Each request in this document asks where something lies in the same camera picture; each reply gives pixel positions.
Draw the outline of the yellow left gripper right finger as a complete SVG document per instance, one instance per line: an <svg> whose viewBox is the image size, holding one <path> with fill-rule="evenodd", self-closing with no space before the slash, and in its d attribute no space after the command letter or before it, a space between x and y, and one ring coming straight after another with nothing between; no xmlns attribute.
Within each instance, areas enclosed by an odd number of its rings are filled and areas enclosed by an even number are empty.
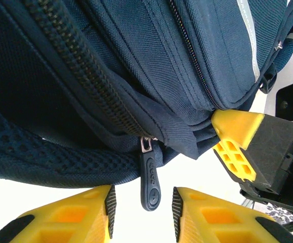
<svg viewBox="0 0 293 243"><path fill-rule="evenodd" d="M172 212L177 243L293 243L270 216L190 188L173 188Z"/></svg>

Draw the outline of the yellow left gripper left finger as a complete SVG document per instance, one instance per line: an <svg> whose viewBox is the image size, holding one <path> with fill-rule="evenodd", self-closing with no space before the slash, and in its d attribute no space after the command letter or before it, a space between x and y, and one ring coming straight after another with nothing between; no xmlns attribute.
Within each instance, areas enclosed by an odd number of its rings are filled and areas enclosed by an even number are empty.
<svg viewBox="0 0 293 243"><path fill-rule="evenodd" d="M115 187L97 186L20 215L0 243L110 243L115 211Z"/></svg>

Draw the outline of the dark rubber zipper pull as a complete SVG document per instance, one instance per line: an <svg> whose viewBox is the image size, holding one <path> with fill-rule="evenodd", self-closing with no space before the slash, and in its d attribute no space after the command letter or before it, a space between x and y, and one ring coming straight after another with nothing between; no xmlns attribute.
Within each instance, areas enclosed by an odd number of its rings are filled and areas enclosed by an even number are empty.
<svg viewBox="0 0 293 243"><path fill-rule="evenodd" d="M140 138L141 205L146 211L154 211L161 201L161 189L157 175L156 153L152 139Z"/></svg>

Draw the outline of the navy blue backpack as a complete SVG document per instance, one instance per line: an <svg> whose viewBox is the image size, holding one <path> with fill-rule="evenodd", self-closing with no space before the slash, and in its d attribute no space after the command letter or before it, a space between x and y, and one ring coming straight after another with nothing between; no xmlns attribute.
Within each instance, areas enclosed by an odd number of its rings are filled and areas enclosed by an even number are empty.
<svg viewBox="0 0 293 243"><path fill-rule="evenodd" d="M59 187L197 159L291 55L293 0L0 0L0 179Z"/></svg>

